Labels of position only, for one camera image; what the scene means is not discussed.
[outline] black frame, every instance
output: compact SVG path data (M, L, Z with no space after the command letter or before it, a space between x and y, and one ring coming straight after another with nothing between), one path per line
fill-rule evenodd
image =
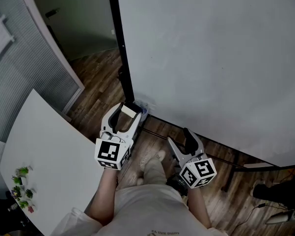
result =
M112 18L113 18L114 28L115 28L115 32L116 32L116 37L117 37L117 41L118 41L118 47L119 47L119 50L120 50L120 56L121 56L121 60L122 60L122 64L123 64L121 66L120 70L119 70L119 80L121 82L126 101L127 102L133 102L134 101L134 92L133 92L133 87L132 87L132 81L131 81L131 75L130 75L130 69L129 69L127 51L126 51L126 45L125 45L124 36L123 36L123 28L122 28L119 0L109 0L109 1L110 1L110 8L111 8L111 12L112 12ZM179 127L177 125L169 123L169 122L167 122L165 120L162 120L160 118L148 115L147 118L149 118L149 117L156 118L156 119L158 119L160 121L163 121L163 122L166 122L166 123L168 123L168 124L170 124L172 126L181 128L181 127ZM164 136L161 136L161 135L159 135L157 133L154 133L154 132L152 132L150 130L145 129L144 128L145 122L140 127L140 132L145 131L145 132L147 132L149 134L152 134L152 135L155 135L155 136L157 136L159 138L162 138L162 139L165 139L165 140L167 139ZM214 143L223 145L223 144L221 144L219 142L216 142L214 140L211 140L211 139L209 139L207 137L203 137L203 138L205 138L207 140L210 140L210 141L212 141ZM277 171L277 170L295 168L295 165L287 166L287 167L278 167L278 166L275 166L275 165L273 165L273 164L271 164L269 162L266 162L266 161L264 161L264 162L266 162L268 164L271 164L272 166L261 167L261 168L246 168L244 166L238 165L239 153L243 153L243 152L241 152L239 150L236 150L234 148L231 148L229 146L226 146L226 145L223 145L223 146L225 146L227 148L230 148L231 150L235 151L236 155L235 155L234 162L229 162L229 161L226 161L224 159L221 159L221 158L218 158L216 156L209 155L209 154L207 154L207 156L212 158L212 159L219 160L221 162L232 165L232 169L230 171L227 183L222 189L225 192L227 192L229 190L229 187L230 187L230 184L231 184L231 181L232 181L232 178L233 178L235 172Z

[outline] shoe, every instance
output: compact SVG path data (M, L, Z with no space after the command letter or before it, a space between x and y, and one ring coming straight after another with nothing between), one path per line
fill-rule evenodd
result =
M162 149L160 151L158 151L152 158L151 158L150 154L146 155L139 162L141 170L144 171L145 165L148 163L149 160L151 160L153 158L157 158L160 162L162 162L163 159L165 158L165 156L166 156L166 151L164 151Z
M264 181L264 180L260 180L260 179L255 180L255 182L254 182L254 184L253 184L253 187L252 187L252 190L250 191L250 196L251 196L251 197L253 197L254 189L255 189L255 187L256 187L258 184L265 184L265 181Z
M141 177L139 177L139 178L137 179L137 181L136 181L136 185L142 185L143 182L144 182L144 179L141 178Z

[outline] small box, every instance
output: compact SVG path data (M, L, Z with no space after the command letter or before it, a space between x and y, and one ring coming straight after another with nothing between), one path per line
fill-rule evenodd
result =
M193 189L208 184L217 175L211 158L186 163L180 176Z
M130 145L112 140L96 139L95 160L100 166L121 170L130 155Z

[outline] floor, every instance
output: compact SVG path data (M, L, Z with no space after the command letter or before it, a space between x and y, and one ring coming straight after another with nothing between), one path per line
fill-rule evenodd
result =
M118 81L118 69L121 59L118 50L110 50L84 57L72 62L72 67L77 76L85 85L85 91L72 107L68 116L72 118L72 125L82 134L94 141L98 137L101 118L112 106L124 101L122 87ZM175 138L183 143L184 137L181 129L159 121L148 118L145 128L162 136ZM202 139L205 151L211 155L218 156L228 161L234 159L231 149L217 143ZM169 154L166 141L141 132L134 146L132 156L119 173L119 188L135 185L138 177L142 175L139 161L146 155L154 155L159 149L167 152L163 161L166 176L173 172L173 161ZM255 158L241 154L239 164L257 162ZM287 180L293 169L257 172L257 173L235 173L228 193L221 189L228 178L231 165L214 160L218 172L214 180L202 187L206 206L214 227L226 231L232 235L234 228L246 218L251 210L262 204L262 200L255 199L249 195L251 186L256 179L264 179L268 186ZM268 202L267 205L279 207L277 203ZM283 210L274 207L257 208L253 211L249 220L238 227L233 236L287 236L295 235L295 222L276 225L265 225L264 222L273 214Z

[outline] white shirt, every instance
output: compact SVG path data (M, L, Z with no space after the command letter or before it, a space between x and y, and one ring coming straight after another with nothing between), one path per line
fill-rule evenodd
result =
M226 236L206 229L167 185L148 184L116 192L113 220L106 226L73 208L52 236Z

